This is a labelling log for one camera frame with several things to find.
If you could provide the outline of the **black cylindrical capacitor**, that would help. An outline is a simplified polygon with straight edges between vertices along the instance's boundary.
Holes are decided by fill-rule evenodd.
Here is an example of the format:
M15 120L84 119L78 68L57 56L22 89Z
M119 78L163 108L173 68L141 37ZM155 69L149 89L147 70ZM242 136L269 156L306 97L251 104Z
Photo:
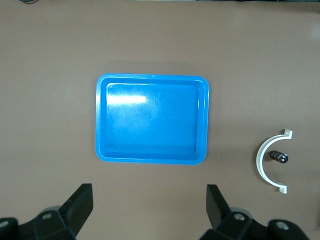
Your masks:
M277 161L281 164L285 164L289 161L289 156L286 153L280 151L272 150L269 153L269 156L272 160Z

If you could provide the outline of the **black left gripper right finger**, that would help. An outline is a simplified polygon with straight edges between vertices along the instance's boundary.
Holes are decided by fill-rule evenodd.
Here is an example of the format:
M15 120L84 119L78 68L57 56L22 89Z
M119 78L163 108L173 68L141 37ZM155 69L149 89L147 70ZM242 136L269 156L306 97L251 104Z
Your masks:
M206 212L211 229L199 240L310 240L291 221L273 219L264 226L248 214L232 210L215 184L206 187Z

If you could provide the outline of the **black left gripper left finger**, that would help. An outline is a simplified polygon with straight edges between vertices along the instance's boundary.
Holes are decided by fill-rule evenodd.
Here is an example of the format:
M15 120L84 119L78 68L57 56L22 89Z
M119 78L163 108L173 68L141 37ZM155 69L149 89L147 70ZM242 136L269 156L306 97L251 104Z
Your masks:
M0 240L77 240L93 208L92 184L83 183L62 206L47 208L24 224L0 218Z

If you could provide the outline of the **large white pipe clamp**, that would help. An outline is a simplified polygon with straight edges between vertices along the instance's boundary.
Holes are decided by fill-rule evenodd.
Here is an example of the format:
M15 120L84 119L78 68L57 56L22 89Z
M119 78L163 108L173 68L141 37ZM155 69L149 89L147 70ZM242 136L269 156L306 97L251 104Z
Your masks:
M277 183L272 181L265 173L264 171L264 165L263 165L263 161L264 161L264 156L265 153L267 152L268 148L273 145L274 143L278 142L278 141L282 141L282 140L291 140L293 136L293 131L290 129L285 129L283 131L282 134L279 135L275 135L272 136L270 138L268 138L267 140L265 140L262 145L259 147L257 154L256 154L256 168L257 171L259 173L259 175L261 176L261 178L266 181L268 184L278 188L278 190L282 193L282 194L287 194L288 193L288 187L287 185L283 184L283 183Z

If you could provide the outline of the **blue plastic tray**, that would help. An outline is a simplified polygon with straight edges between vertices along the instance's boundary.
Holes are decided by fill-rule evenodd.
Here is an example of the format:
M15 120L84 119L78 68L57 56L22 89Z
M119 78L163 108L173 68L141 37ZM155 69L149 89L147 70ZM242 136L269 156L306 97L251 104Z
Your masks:
M207 155L209 99L201 76L103 74L95 153L104 162L198 165Z

